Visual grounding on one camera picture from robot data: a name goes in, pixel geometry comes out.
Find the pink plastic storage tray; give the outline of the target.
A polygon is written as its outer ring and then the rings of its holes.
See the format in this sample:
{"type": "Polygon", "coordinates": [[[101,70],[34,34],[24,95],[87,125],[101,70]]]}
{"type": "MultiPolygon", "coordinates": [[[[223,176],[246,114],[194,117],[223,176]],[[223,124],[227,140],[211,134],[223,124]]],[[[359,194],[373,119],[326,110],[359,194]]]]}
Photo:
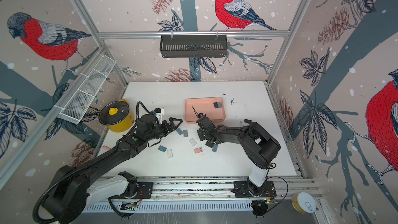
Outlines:
{"type": "Polygon", "coordinates": [[[184,119],[187,123],[196,123],[197,114],[205,114],[212,122],[223,122],[226,118],[223,98],[206,97],[187,99],[184,103],[184,119]],[[220,102],[222,108],[215,108],[214,103],[220,102]]]}

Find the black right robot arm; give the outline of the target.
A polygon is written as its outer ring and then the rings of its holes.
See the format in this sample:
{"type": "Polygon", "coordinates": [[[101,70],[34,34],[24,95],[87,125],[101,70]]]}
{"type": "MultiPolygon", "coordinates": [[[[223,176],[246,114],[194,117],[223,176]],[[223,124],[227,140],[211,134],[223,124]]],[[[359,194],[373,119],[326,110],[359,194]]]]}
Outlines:
{"type": "Polygon", "coordinates": [[[197,114],[197,118],[197,133],[201,141],[206,141],[206,146],[214,148],[222,143],[239,144],[253,163],[247,184],[235,192],[253,197],[267,194],[268,174],[276,167],[273,160],[281,149],[280,143],[254,121],[243,127],[227,127],[222,124],[216,126],[202,113],[197,114]]]}

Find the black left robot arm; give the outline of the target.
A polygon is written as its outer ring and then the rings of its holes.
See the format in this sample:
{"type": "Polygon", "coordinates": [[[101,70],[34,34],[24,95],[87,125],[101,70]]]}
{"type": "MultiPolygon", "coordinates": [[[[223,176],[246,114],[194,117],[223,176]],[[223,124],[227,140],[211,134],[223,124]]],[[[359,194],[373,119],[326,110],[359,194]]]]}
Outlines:
{"type": "Polygon", "coordinates": [[[33,207],[33,220],[38,224],[71,223],[86,208],[91,197],[87,192],[90,186],[111,169],[140,154],[149,141],[160,141],[176,131],[182,122],[173,117],[159,122],[153,114],[142,115],[109,151],[76,167],[58,169],[49,188],[33,207]]]}

